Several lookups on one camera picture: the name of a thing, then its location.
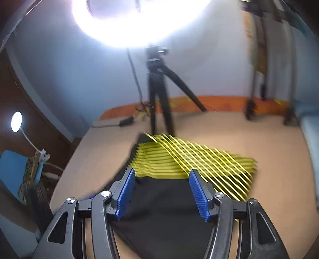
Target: tripod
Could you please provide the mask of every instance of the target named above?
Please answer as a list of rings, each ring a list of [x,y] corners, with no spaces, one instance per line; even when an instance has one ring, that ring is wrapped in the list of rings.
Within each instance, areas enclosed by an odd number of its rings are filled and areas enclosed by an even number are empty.
[[[201,111],[207,111],[204,105],[198,100],[194,93],[179,78],[179,76],[170,70],[165,64],[160,54],[166,54],[166,49],[160,49],[159,46],[150,46],[146,49],[148,74],[148,90],[150,98],[150,115],[152,135],[156,134],[156,95],[162,108],[167,133],[175,136],[175,130],[172,120],[172,114],[169,108],[169,101],[165,87],[164,75],[169,77],[196,105]]]

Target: table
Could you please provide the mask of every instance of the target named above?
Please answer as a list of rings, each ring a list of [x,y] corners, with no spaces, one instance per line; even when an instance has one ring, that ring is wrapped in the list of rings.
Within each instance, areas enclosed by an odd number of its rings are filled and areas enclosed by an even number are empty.
[[[259,200],[291,259],[302,258],[319,233],[315,186],[307,145],[299,127],[285,127],[282,117],[267,115],[255,122],[242,113],[207,112],[173,114],[177,136],[199,144],[254,158],[258,172],[249,194]],[[120,119],[97,123],[114,124]],[[158,130],[164,124],[158,119]],[[127,159],[149,121],[132,126],[91,128],[83,137],[59,180],[50,206],[56,211],[71,196],[84,198],[112,178]],[[93,257],[91,223],[86,221],[86,249]],[[231,255],[235,258],[238,228],[234,228]],[[139,258],[116,238],[121,259]]]

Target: yellow striped cloth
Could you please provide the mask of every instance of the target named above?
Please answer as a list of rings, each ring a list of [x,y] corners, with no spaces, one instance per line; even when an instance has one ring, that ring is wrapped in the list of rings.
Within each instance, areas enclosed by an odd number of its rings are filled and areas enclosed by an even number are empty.
[[[197,169],[216,191],[231,199],[246,201],[256,162],[194,142],[167,135],[149,135],[154,142],[140,143],[130,167],[137,177],[187,179]]]

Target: tripod leg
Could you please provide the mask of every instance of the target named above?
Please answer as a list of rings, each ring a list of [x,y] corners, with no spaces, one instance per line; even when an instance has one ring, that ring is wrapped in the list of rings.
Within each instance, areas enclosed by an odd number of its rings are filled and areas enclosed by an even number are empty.
[[[198,100],[196,95],[188,88],[188,86],[184,83],[183,80],[179,78],[179,76],[172,70],[170,70],[167,66],[163,66],[163,73],[168,76],[202,111],[205,112],[207,109],[204,105]]]
[[[149,73],[148,74],[148,93],[150,99],[150,114],[151,114],[151,133],[152,135],[156,134],[156,103],[155,103],[155,88],[154,88],[154,75]]]
[[[155,91],[159,97],[159,102],[162,108],[167,133],[171,136],[175,136],[172,114],[169,108],[169,101],[168,101],[167,91],[166,91],[165,82],[164,82],[164,74],[162,72],[156,72],[156,73],[153,73],[152,78],[154,79],[153,84],[156,89]]]

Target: leopard print fabric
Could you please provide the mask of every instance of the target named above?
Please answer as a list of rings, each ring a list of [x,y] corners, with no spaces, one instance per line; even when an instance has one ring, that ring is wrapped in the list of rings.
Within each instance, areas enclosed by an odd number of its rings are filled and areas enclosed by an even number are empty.
[[[24,188],[28,187],[31,183],[33,183],[35,173],[39,165],[39,158],[40,158],[40,153],[36,151],[33,157],[28,158],[26,162],[26,169],[24,172],[23,181],[18,190],[18,196],[24,204],[26,204],[26,198],[24,196]]]

